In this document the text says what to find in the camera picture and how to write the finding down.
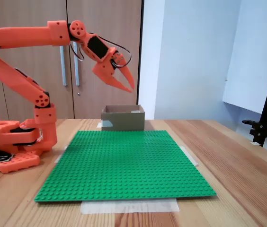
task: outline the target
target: wooden table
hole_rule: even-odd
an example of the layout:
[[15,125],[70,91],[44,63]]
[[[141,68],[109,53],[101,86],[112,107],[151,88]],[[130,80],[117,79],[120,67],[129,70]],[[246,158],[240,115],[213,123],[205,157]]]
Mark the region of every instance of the wooden table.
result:
[[78,130],[99,130],[100,120],[59,120],[58,143],[41,165],[0,173],[0,226],[187,227],[267,226],[267,150],[215,121],[147,121],[167,130],[199,163],[217,192],[210,199],[178,200],[180,212],[82,215],[80,202],[37,204],[34,198],[54,161]]

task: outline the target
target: white tape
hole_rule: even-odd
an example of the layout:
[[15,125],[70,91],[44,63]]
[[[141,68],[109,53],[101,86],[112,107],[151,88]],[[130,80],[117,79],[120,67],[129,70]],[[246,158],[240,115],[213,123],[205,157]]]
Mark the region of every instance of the white tape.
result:
[[180,146],[181,150],[187,156],[187,158],[191,161],[194,166],[198,166],[198,163],[194,160],[194,158],[189,154],[189,152],[185,149],[185,147]]
[[102,121],[102,127],[112,127],[113,124],[110,121]]
[[179,212],[176,199],[83,201],[82,214]]
[[67,147],[68,147],[68,145],[64,147],[63,153],[57,157],[57,159],[55,160],[55,163],[58,163],[60,161],[60,158],[62,157],[62,155],[66,151]]
[[58,163],[59,161],[60,161],[60,158],[62,157],[62,155],[59,155],[58,157],[57,157],[57,159],[55,160],[55,163]]
[[257,143],[257,142],[250,142],[251,144],[253,144],[253,145],[260,145],[259,143]]

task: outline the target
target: orange robotic arm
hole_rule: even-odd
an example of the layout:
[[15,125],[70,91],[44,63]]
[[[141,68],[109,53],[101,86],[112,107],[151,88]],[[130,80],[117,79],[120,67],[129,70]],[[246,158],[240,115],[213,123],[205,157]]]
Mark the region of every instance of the orange robotic arm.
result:
[[[105,83],[119,89],[131,92],[122,83],[113,77],[116,68],[119,68],[134,89],[134,79],[127,68],[125,58],[115,47],[108,47],[96,34],[87,33],[80,21],[67,24],[66,21],[49,21],[46,27],[7,27],[0,28],[0,49],[41,46],[67,45],[70,41],[78,42],[82,50],[97,63],[93,72]],[[0,81],[19,93],[35,105],[34,119],[23,123],[17,121],[0,121],[0,150],[17,154],[24,148],[25,155],[40,155],[49,150],[57,142],[55,122],[56,111],[50,103],[49,94],[42,89],[32,78],[21,71],[14,69],[0,59]],[[38,159],[33,157],[32,163],[0,164],[2,172],[18,170],[37,165]]]
[[[127,78],[132,89],[134,79],[128,68],[122,67],[126,61],[115,48],[108,47],[96,34],[86,33],[85,26],[80,21],[70,25],[66,21],[48,21],[47,27],[7,27],[0,28],[0,49],[40,46],[40,45],[68,45],[71,40],[81,44],[84,52],[97,61],[93,72],[105,83],[131,92],[130,89],[117,81],[113,74],[115,66],[121,65],[120,70]],[[44,90],[30,77],[24,77],[21,72],[10,67],[0,59],[0,81],[34,103],[36,106],[49,105],[49,97]]]

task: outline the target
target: cardboard box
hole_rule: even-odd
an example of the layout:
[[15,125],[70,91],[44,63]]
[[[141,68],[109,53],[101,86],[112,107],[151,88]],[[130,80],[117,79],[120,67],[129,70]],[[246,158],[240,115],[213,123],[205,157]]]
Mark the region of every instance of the cardboard box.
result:
[[106,105],[102,111],[103,131],[143,131],[145,112],[141,105]]

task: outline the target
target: metal door handle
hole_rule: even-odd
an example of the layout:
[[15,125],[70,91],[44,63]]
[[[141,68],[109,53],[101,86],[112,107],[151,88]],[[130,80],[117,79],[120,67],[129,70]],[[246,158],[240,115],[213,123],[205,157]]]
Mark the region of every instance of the metal door handle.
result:
[[[76,54],[78,54],[78,49],[77,49],[77,43],[73,42],[73,49]],[[76,78],[76,85],[80,86],[80,79],[79,79],[79,68],[78,68],[78,58],[77,56],[74,56],[75,58],[75,78]]]
[[67,86],[63,46],[60,46],[60,56],[61,56],[61,68],[62,68],[62,82],[63,82],[63,86]]

